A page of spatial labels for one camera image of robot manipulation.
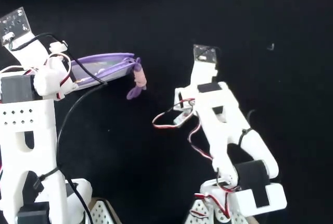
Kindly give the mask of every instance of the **black zip tie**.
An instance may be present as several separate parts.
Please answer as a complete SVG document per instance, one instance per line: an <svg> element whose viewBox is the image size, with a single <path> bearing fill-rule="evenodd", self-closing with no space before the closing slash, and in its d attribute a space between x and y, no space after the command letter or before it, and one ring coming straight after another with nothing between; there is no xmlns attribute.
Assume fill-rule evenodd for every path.
<svg viewBox="0 0 333 224"><path fill-rule="evenodd" d="M239 138L238 146L241 146L241 142L242 142L242 140L243 140L243 137L244 137L247 133L249 133L251 130L253 130L253 128L243 129L243 130L242 130L242 133L241 133L240 138Z"/></svg>
<svg viewBox="0 0 333 224"><path fill-rule="evenodd" d="M41 185L42 181L44 181L47 177L53 175L54 173L56 173L57 171L59 170L59 167L56 167L55 169L52 169L50 172L44 174L44 175L41 175L38 177L38 179L36 180L36 182L34 183L33 185L33 188L35 190L38 189L38 187Z"/></svg>

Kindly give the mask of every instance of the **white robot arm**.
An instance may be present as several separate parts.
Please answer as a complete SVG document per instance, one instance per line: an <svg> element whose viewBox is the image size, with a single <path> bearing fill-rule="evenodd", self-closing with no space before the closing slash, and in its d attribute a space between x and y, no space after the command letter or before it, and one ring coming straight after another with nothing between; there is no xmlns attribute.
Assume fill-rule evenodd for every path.
<svg viewBox="0 0 333 224"><path fill-rule="evenodd" d="M227 84L211 82L216 75L216 58L212 58L208 51L211 50L203 48L203 52L195 57L191 84L175 89L174 101L174 110L192 110L199 118L209 142L218 183L224 183L220 186L217 179L207 181L201 186L200 193L216 213L219 213L219 205L213 197L222 206L226 206L227 200L230 212L244 217L283 209L287 205L283 187L269 182L278 176L278 164L260 135L251 129ZM179 103L183 98L193 98L194 103ZM231 143L239 145L253 161L232 164L227 153Z"/></svg>

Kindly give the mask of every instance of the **purple pouch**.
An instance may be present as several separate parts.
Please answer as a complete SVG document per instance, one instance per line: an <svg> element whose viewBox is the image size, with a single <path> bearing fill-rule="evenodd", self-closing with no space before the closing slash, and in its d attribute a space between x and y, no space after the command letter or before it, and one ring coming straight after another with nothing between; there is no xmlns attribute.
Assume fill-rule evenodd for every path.
<svg viewBox="0 0 333 224"><path fill-rule="evenodd" d="M140 58L135 59L132 53L108 53L86 56L79 58L79 61L92 74L108 82L123 77L132 72L142 70ZM91 78L75 61L72 61L72 73L75 83L79 86L77 90L98 85L99 82ZM127 95L127 99L132 99L140 95L146 86L136 86Z"/></svg>

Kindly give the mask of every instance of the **black backdrop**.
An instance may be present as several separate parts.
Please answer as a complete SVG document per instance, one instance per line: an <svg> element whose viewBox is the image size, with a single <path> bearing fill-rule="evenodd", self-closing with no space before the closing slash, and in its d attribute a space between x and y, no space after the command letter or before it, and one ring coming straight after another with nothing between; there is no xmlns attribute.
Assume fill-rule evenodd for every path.
<svg viewBox="0 0 333 224"><path fill-rule="evenodd" d="M218 46L219 80L276 157L288 207L267 223L329 221L333 0L0 0L0 15L24 6L35 34L53 32L76 57L140 56L148 91L125 99L126 77L91 95L72 115L61 160L86 178L127 223L181 223L214 173L186 141L195 121L156 130L154 115L189 82L193 44ZM267 48L274 43L274 50ZM15 60L0 49L1 67ZM57 125L83 92L56 103ZM205 145L204 136L196 141ZM235 162L245 159L232 150Z"/></svg>

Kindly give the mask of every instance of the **black cable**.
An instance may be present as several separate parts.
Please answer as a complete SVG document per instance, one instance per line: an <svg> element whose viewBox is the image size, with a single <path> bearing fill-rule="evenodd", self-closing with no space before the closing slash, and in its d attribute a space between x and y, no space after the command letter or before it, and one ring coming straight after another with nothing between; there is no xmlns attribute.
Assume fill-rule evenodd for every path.
<svg viewBox="0 0 333 224"><path fill-rule="evenodd" d="M250 110L246 115L246 120L248 121L248 123L250 123L250 117L251 117L253 112L255 112L255 109Z"/></svg>
<svg viewBox="0 0 333 224"><path fill-rule="evenodd" d="M239 141L238 141L239 146L241 146L241 142L243 141L244 136L247 135L251 130L253 130L253 128L243 129L241 131L241 135L240 135L240 138L239 138Z"/></svg>
<svg viewBox="0 0 333 224"><path fill-rule="evenodd" d="M69 49L67 50L67 53L68 53L69 57L72 58L84 70L84 72L86 72L91 78L95 79L100 84L104 84L104 85L108 84L106 81L103 81L102 79L100 79L97 76L95 76L94 74L92 74L89 70L87 70L87 68L76 57L74 57L69 52Z"/></svg>
<svg viewBox="0 0 333 224"><path fill-rule="evenodd" d="M63 172L63 169L61 168L61 164L59 164L58 162L58 158L59 158L59 144L60 144L60 140L61 140L61 136L62 136L62 132L63 132L63 129L69 119L69 117L71 116L71 114L73 113L74 109L78 106L78 104L84 100L87 96L89 96L90 94L94 93L95 91L97 90L100 90L101 88L105 87L107 85L107 83L105 84L102 84L100 86L97 86L89 91L87 91L86 93L84 93L73 105L72 107L69 109L69 111L67 112L66 116L65 116L65 119L63 120L62 122L62 125L60 127L60 130L59 130L59 133L58 133L58 140L57 140L57 153L56 153L56 161L57 161L57 166L60 170L60 172L64 175L65 179L68 181L69 183L69 186L72 188L73 192L75 193L75 195L79 198L84 210L86 211L87 215L88 215L88 218L90 220L91 223L93 223L93 219L92 219L92 216L91 216L91 213L87 207L87 205L85 204L82 196L79 194L79 192L76 190L75 188L75 185L74 183L72 182L71 178L68 176L68 175L65 175L64 172Z"/></svg>
<svg viewBox="0 0 333 224"><path fill-rule="evenodd" d="M14 39L11 39L10 42L9 42L8 48L9 48L10 51L20 51L20 50L24 49L25 47L27 47L29 44L32 44L34 41L37 41L37 40L39 40L41 38L44 38L44 37L47 37L47 36L53 38L57 42L61 42L55 35L53 35L51 33L41 33L41 34L35 36L33 39L21 44L17 48L12 48L12 41Z"/></svg>
<svg viewBox="0 0 333 224"><path fill-rule="evenodd" d="M67 49L68 49L68 45L64 41L61 41L59 38L57 38L52 33L41 33L41 34L35 36L33 39L21 44L17 48L12 48L13 39L11 39L10 42L9 42L8 47L9 47L10 51L20 51L20 50L24 49L25 47L27 47L29 44L31 44L31 43L33 43L33 42L35 42L35 41L37 41L41 38L47 37L47 36L53 38L57 42L65 44L67 46ZM101 84L106 84L107 83L107 82L103 81L102 79L98 78L97 76L95 76L94 74L92 74L89 70L87 70L84 67L84 65L77 58L75 58L73 55L70 54L69 49L67 50L67 53L84 70L84 72L86 72L90 77L92 77L93 79L95 79L96 81L98 81Z"/></svg>
<svg viewBox="0 0 333 224"><path fill-rule="evenodd" d="M90 224L93 224L93 218L92 218L92 215L89 211L89 208L88 208L87 204L85 204L84 199L82 198L81 194L77 191L72 179L69 178L68 176L66 176L63 172L62 172L62 174L64 175L65 179L68 181L68 184L72 188L74 194L76 194L76 196L79 198L80 202L82 203L83 208L84 208L84 210L86 211L86 213L88 215L88 219L90 221Z"/></svg>
<svg viewBox="0 0 333 224"><path fill-rule="evenodd" d="M62 135L62 132L63 132L63 129L69 119L69 117L71 116L72 112L74 111L74 109L79 105L79 103L84 100L87 96L89 96L90 94L94 93L95 91L97 90L100 90L101 88L105 87L107 85L106 84L102 84L100 86L97 86L89 91L87 91L86 93L84 93L73 105L72 107L69 109L69 111L67 112L63 122L62 122L62 125L60 127L60 130L59 130L59 133L58 133L58 140L57 140L57 157L59 155L59 143L60 143L60 138L61 138L61 135Z"/></svg>

